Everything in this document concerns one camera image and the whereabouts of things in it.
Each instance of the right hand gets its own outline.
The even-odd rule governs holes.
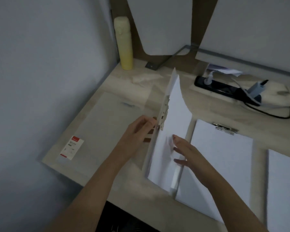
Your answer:
[[[215,181],[220,174],[216,169],[205,159],[205,157],[191,145],[188,141],[173,135],[174,151],[183,155],[186,160],[174,159],[174,162],[190,168],[197,179],[205,186],[209,187],[211,182]]]

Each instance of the label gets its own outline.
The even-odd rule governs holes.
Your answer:
[[[65,147],[62,149],[60,152],[60,155],[68,158],[69,160],[72,160],[73,157],[75,156],[76,152],[78,149],[81,147],[83,144],[84,140],[81,140],[80,138],[76,136],[72,136],[68,143],[65,145]]]

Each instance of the wooden panel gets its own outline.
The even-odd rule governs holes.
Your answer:
[[[191,42],[201,43],[216,3],[217,0],[193,0]],[[127,16],[130,21],[134,58],[155,64],[167,58],[167,56],[148,55],[144,52],[127,0],[110,0],[110,4],[113,19],[118,16]],[[168,61],[165,66],[176,67],[178,70],[194,73],[195,67],[199,62],[195,59],[195,55],[196,52],[190,52],[186,55],[176,56]]]

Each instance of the white wall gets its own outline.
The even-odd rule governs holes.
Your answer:
[[[40,161],[116,60],[107,0],[0,0],[0,231],[40,231],[78,193]]]

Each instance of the wooden desk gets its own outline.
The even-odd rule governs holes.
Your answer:
[[[135,60],[135,68],[130,71],[124,71],[120,65],[117,65],[48,151],[43,163],[84,186],[90,176],[84,176],[60,165],[55,159],[104,92],[129,99],[158,113],[172,69],[163,67],[159,71],[152,71],[146,69],[145,64],[144,61]],[[266,150],[273,149],[290,156],[290,119],[280,120],[269,117],[247,110],[236,102],[224,101],[203,94],[203,91],[194,91],[189,87],[193,84],[195,76],[180,71],[178,73],[183,98],[193,113],[193,118],[230,126],[238,129],[240,134],[254,139],[251,208],[257,217],[264,221]],[[143,82],[142,85],[132,83],[132,78],[135,76],[153,74],[160,75],[162,78]],[[253,83],[250,77],[243,78],[241,83],[244,85]],[[277,97],[274,93],[275,88],[273,86],[273,89],[268,92],[273,94],[268,96],[270,99],[290,100],[288,97]],[[276,112],[285,115],[287,111]],[[227,231],[224,224],[175,201],[165,191],[143,177],[141,167],[147,147],[148,144],[143,144],[137,156],[125,165],[124,181],[119,188],[111,190],[108,201],[159,231],[195,231],[196,229],[212,232]]]

